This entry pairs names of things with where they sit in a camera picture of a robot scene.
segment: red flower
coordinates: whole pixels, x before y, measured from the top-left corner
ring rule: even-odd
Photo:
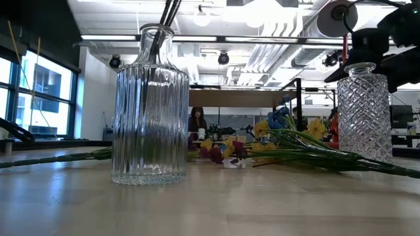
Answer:
[[[199,149],[199,155],[203,158],[208,158],[211,159],[211,154],[210,151],[207,150],[206,148],[202,147]]]
[[[218,147],[210,149],[210,160],[216,164],[223,164],[222,151]]]
[[[247,150],[243,147],[243,142],[233,141],[232,144],[235,147],[236,157],[239,159],[247,157]]]

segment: cut crystal vase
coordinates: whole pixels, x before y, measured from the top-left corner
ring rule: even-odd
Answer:
[[[340,150],[392,162],[387,77],[372,74],[375,64],[345,68],[349,76],[338,82]]]

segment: diamond-patterned glass bottle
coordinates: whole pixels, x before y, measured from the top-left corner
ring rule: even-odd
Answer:
[[[338,82],[340,150],[390,163],[388,82],[374,69],[371,62],[347,66],[349,77]]]
[[[117,77],[112,180],[170,184],[186,176],[187,74],[172,63],[173,31],[140,29],[140,54]]]

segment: bottle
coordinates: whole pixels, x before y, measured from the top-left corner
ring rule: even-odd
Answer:
[[[140,53],[117,76],[112,180],[170,184],[185,179],[189,78],[172,63],[171,28],[146,24]]]

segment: security camera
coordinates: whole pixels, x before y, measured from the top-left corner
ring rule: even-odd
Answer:
[[[229,56],[227,52],[221,52],[219,59],[217,60],[220,65],[226,65],[229,63]]]
[[[110,60],[110,67],[117,69],[119,65],[121,65],[119,55],[112,55],[112,59]]]

